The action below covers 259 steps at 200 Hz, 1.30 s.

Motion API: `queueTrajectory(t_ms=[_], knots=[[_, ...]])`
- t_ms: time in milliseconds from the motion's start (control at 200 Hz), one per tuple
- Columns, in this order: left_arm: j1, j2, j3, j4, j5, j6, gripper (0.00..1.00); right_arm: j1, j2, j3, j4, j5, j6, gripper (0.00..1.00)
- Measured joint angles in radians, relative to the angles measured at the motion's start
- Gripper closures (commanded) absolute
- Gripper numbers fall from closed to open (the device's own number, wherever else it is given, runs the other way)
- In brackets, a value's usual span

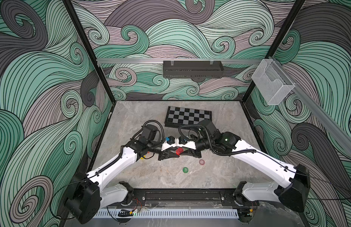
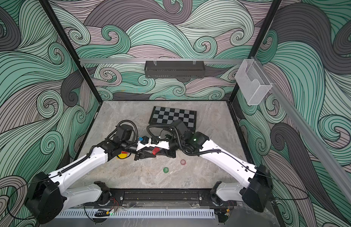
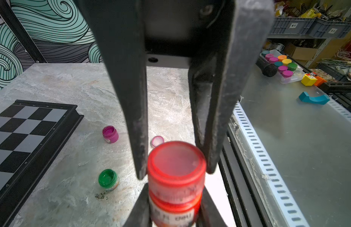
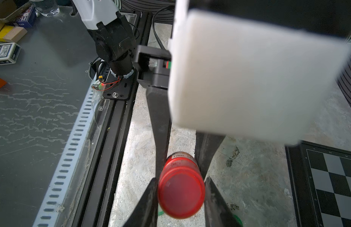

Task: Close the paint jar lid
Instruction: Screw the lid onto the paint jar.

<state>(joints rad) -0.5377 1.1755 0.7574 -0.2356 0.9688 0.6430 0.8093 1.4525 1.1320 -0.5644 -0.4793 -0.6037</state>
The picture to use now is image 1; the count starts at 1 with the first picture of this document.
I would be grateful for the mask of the red paint jar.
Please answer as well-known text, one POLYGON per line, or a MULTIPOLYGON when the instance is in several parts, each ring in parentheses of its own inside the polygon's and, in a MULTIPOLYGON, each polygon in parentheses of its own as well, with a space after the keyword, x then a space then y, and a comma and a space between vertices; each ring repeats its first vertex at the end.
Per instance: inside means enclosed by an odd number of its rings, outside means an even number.
POLYGON ((184 153, 184 149, 183 149, 183 148, 178 148, 178 149, 176 150, 176 154, 177 154, 178 156, 180 156, 182 153, 184 153))

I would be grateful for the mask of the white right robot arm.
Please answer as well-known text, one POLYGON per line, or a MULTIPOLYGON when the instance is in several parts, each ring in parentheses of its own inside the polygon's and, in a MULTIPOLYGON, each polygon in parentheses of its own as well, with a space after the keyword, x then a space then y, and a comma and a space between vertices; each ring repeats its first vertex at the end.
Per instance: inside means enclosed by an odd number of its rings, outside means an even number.
POLYGON ((272 179, 270 183, 242 183, 241 194, 247 200, 279 202, 304 212, 311 187, 306 166, 273 158, 232 132, 220 132, 210 120, 182 125, 178 131, 185 141, 194 143, 196 151, 208 149, 215 155, 241 160, 272 179))

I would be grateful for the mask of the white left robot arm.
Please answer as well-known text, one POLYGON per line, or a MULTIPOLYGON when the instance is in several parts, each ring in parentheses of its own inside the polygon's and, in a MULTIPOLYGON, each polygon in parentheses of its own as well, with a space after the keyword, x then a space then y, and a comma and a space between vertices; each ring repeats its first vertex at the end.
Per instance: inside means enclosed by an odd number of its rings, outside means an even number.
POLYGON ((148 152, 159 158, 176 150, 179 139, 166 137, 162 125, 155 120, 145 122, 120 152, 100 167, 88 173, 76 174, 64 193, 64 205, 81 224, 89 222, 97 212, 108 205, 133 202, 133 188, 126 182, 107 185, 125 168, 136 163, 148 152))

